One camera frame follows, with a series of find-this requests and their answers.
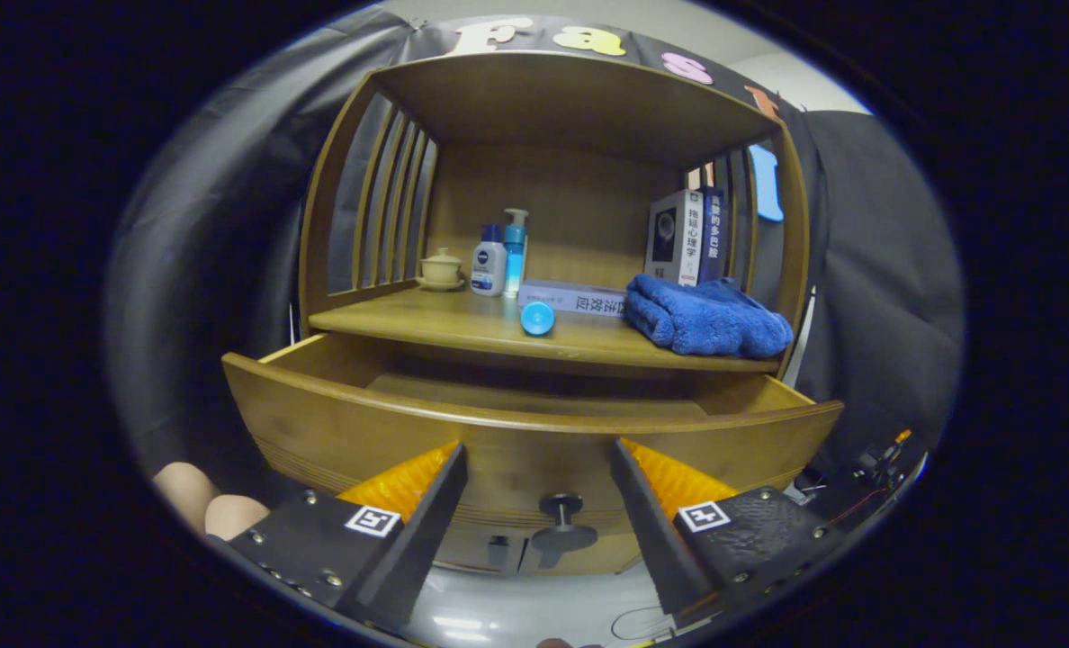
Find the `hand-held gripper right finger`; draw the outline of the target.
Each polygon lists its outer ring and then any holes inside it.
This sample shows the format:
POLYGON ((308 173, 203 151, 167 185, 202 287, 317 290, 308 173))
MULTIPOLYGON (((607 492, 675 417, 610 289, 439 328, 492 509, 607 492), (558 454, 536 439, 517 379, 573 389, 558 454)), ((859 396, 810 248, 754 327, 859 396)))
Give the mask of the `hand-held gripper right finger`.
POLYGON ((610 476, 624 498, 663 614, 679 627, 732 623, 814 577, 846 543, 838 526, 760 487, 741 493, 716 480, 678 487, 686 465, 616 439, 610 476))

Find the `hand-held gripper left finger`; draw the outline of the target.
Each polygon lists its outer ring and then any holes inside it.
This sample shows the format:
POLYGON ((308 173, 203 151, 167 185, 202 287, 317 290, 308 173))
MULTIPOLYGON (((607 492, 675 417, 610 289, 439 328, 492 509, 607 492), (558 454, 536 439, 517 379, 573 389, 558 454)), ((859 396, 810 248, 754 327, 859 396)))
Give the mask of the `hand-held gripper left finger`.
POLYGON ((452 442, 342 496, 305 490, 231 538, 227 556, 296 599, 398 633, 409 623, 466 481, 466 448, 452 442))

